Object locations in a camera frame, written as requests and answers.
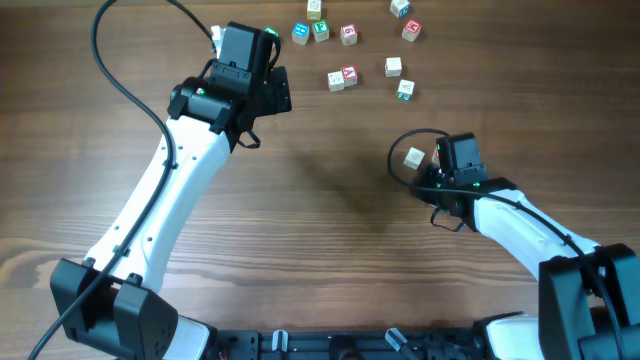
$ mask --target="wooden table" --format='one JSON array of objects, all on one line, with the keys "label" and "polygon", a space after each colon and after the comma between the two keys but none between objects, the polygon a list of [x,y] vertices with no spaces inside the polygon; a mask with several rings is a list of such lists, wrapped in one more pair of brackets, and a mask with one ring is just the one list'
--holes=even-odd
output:
[{"label": "wooden table", "polygon": [[[420,38],[388,1],[329,2],[332,38],[291,41],[304,4],[197,5],[205,24],[269,25],[283,38],[294,110],[261,118],[178,239],[161,295],[219,328],[385,329],[536,313],[533,277],[493,241],[428,223],[386,174],[393,140],[419,127],[472,131],[495,175],[603,244],[640,250],[640,22],[632,2],[416,1]],[[89,48],[96,8],[0,10],[0,358],[24,358],[57,312],[61,257],[80,261],[133,190],[159,132],[103,78]],[[336,32],[355,23],[358,44]],[[166,117],[174,85],[209,58],[170,6],[117,7],[104,61]],[[395,98],[401,56],[415,100]],[[354,64],[358,85],[330,93]],[[429,152],[432,136],[402,145]],[[442,217],[447,225],[455,220]],[[43,358],[103,358],[58,333]]]}]

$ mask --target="wood grain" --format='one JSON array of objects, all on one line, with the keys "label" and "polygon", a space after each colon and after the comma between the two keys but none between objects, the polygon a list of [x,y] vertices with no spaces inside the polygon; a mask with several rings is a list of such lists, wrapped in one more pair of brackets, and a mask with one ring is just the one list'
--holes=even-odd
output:
[{"label": "wood grain", "polygon": [[[334,34],[303,47],[303,5],[201,5],[283,36],[294,110],[256,122],[190,217],[162,296],[220,328],[384,329],[536,313],[534,279],[478,234],[428,225],[431,210],[386,175],[391,142],[418,127],[472,131],[495,175],[603,244],[640,250],[640,23],[632,2],[420,1],[415,43],[388,1],[327,2]],[[24,358],[57,313],[48,280],[115,219],[155,149],[151,121],[98,71],[92,7],[0,10],[0,358]],[[355,23],[355,46],[335,29]],[[161,116],[208,59],[170,6],[117,7],[99,45],[116,77]],[[401,56],[415,101],[395,99]],[[357,86],[326,74],[354,64]],[[399,171],[409,146],[395,157]],[[445,217],[444,224],[455,221]],[[103,358],[57,334],[43,358]]]}]

